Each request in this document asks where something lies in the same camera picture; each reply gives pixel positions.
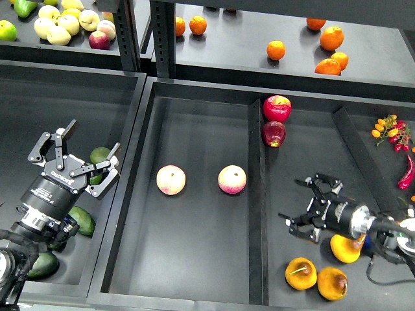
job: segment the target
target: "gripper logo text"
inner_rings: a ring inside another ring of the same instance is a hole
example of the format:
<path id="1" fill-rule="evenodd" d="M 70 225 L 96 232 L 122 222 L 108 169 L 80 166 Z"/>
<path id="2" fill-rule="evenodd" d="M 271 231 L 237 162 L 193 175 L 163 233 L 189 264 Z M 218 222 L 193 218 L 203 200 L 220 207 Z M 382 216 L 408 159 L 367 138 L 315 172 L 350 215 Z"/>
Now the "gripper logo text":
<path id="1" fill-rule="evenodd" d="M 56 173 L 54 170 L 51 172 L 51 174 L 52 176 L 62 180 L 64 183 L 67 183 L 69 186 L 75 182 L 75 180 L 67 179 L 65 176 L 62 176 L 61 174 Z"/>

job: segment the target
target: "apple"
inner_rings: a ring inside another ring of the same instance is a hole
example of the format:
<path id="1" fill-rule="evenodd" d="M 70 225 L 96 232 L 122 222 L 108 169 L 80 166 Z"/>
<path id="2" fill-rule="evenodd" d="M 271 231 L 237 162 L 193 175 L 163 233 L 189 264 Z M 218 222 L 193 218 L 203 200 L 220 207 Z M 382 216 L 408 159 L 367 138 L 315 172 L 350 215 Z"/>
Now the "apple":
<path id="1" fill-rule="evenodd" d="M 46 40 L 49 28 L 55 26 L 54 21 L 47 17 L 39 17 L 34 21 L 34 31 L 39 38 Z"/>
<path id="2" fill-rule="evenodd" d="M 186 184 L 184 171 L 175 165 L 162 167 L 156 176 L 157 187 L 169 196 L 178 194 Z"/>
<path id="3" fill-rule="evenodd" d="M 97 30 L 105 32 L 110 41 L 115 38 L 115 25 L 112 21 L 100 21 L 97 25 Z"/>
<path id="4" fill-rule="evenodd" d="M 228 194 L 237 194 L 245 188 L 245 171 L 237 165 L 229 165 L 220 171 L 218 184 L 222 191 Z"/>
<path id="5" fill-rule="evenodd" d="M 98 13 L 92 10 L 83 10 L 79 14 L 79 23 L 86 31 L 96 31 L 99 20 Z"/>
<path id="6" fill-rule="evenodd" d="M 84 9 L 84 4 L 81 0 L 62 0 L 60 4 L 64 10 L 67 10 L 68 8 L 77 8 L 82 11 Z"/>
<path id="7" fill-rule="evenodd" d="M 268 121 L 285 122 L 290 116 L 291 109 L 291 101 L 281 95 L 268 97 L 263 106 Z"/>
<path id="8" fill-rule="evenodd" d="M 102 18 L 114 22 L 114 16 L 111 12 L 102 12 Z"/>
<path id="9" fill-rule="evenodd" d="M 46 35 L 47 41 L 52 45 L 67 45 L 71 41 L 71 34 L 62 26 L 52 26 Z"/>
<path id="10" fill-rule="evenodd" d="M 45 5 L 39 9 L 38 13 L 39 17 L 47 17 L 54 21 L 54 24 L 58 24 L 58 17 L 60 16 L 60 12 L 57 8 L 53 5 Z"/>
<path id="11" fill-rule="evenodd" d="M 278 121 L 270 121 L 262 127 L 262 138 L 271 147 L 280 147 L 285 139 L 285 126 Z"/>
<path id="12" fill-rule="evenodd" d="M 58 18 L 58 26 L 65 28 L 71 36 L 79 32 L 79 22 L 74 15 L 65 15 Z"/>
<path id="13" fill-rule="evenodd" d="M 18 31 L 11 22 L 5 20 L 0 21 L 0 40 L 15 41 L 17 37 Z"/>
<path id="14" fill-rule="evenodd" d="M 105 32 L 94 31 L 89 35 L 89 46 L 96 50 L 109 50 L 111 43 Z"/>

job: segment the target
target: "red chili pepper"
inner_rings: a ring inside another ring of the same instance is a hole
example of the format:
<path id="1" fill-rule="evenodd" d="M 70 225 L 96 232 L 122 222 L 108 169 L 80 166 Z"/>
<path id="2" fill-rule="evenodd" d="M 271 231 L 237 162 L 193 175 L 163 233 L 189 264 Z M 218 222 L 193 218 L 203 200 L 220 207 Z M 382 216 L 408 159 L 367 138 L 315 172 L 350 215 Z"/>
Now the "red chili pepper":
<path id="1" fill-rule="evenodd" d="M 415 176 L 415 162 L 414 160 L 412 160 L 412 158 L 409 155 L 407 155 L 407 159 L 408 159 L 407 172 L 401 178 L 401 180 L 399 180 L 397 183 L 397 186 L 402 190 L 405 190 L 406 188 L 409 187 L 409 184 L 412 182 Z"/>

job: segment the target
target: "robotic arm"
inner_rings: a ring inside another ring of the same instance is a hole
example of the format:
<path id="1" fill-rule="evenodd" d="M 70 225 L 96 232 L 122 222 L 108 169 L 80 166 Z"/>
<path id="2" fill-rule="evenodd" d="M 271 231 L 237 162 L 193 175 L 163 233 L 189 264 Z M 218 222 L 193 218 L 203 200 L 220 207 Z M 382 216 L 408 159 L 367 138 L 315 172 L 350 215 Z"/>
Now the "robotic arm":
<path id="1" fill-rule="evenodd" d="M 412 266 L 411 257 L 415 257 L 415 218 L 395 223 L 391 217 L 371 213 L 364 204 L 339 196 L 343 184 L 334 177 L 316 173 L 305 181 L 296 183 L 311 188 L 314 197 L 307 212 L 298 217 L 279 214 L 286 219 L 289 233 L 299 238 L 318 243 L 321 230 L 328 229 L 346 238 L 357 239 L 365 233 L 369 236 L 372 251 L 394 264 L 405 263 Z M 323 192 L 322 185 L 330 190 Z M 310 225 L 308 231 L 300 231 Z"/>
<path id="2" fill-rule="evenodd" d="M 66 142 L 76 125 L 77 121 L 72 120 L 67 128 L 57 129 L 54 134 L 43 133 L 28 156 L 43 172 L 21 197 L 24 217 L 13 224 L 11 231 L 0 230 L 0 240 L 11 242 L 7 248 L 0 248 L 1 310 L 18 310 L 20 293 L 39 252 L 76 235 L 79 225 L 68 212 L 79 196 L 86 191 L 100 200 L 119 179 L 119 143 L 103 162 L 94 165 L 67 153 Z M 53 145 L 55 158 L 48 161 L 46 154 Z M 99 185 L 90 185 L 90 178 L 97 174 L 105 178 Z"/>

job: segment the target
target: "green apple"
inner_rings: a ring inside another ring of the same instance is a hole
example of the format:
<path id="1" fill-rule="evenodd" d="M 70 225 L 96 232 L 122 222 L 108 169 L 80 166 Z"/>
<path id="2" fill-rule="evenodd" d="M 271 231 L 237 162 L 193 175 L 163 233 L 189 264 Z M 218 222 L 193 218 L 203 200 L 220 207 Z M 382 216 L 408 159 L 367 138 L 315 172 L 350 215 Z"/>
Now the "green apple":
<path id="1" fill-rule="evenodd" d="M 43 0 L 45 5 L 57 5 L 59 0 Z"/>
<path id="2" fill-rule="evenodd" d="M 11 22 L 5 20 L 0 21 L 0 40 L 15 41 L 17 37 L 18 31 Z"/>
<path id="3" fill-rule="evenodd" d="M 49 28 L 55 26 L 54 21 L 47 17 L 39 17 L 34 21 L 34 31 L 39 38 L 46 40 Z"/>
<path id="4" fill-rule="evenodd" d="M 67 45 L 71 41 L 71 35 L 62 26 L 52 26 L 47 32 L 47 41 L 52 45 Z"/>
<path id="5" fill-rule="evenodd" d="M 99 15 L 96 11 L 83 10 L 79 14 L 79 23 L 86 31 L 96 31 L 99 21 Z"/>
<path id="6" fill-rule="evenodd" d="M 58 26 L 65 28 L 71 36 L 79 32 L 79 22 L 74 15 L 64 15 L 58 18 Z"/>
<path id="7" fill-rule="evenodd" d="M 54 21 L 54 24 L 57 25 L 58 17 L 60 16 L 60 12 L 57 8 L 52 5 L 45 5 L 40 8 L 39 17 L 47 17 Z"/>

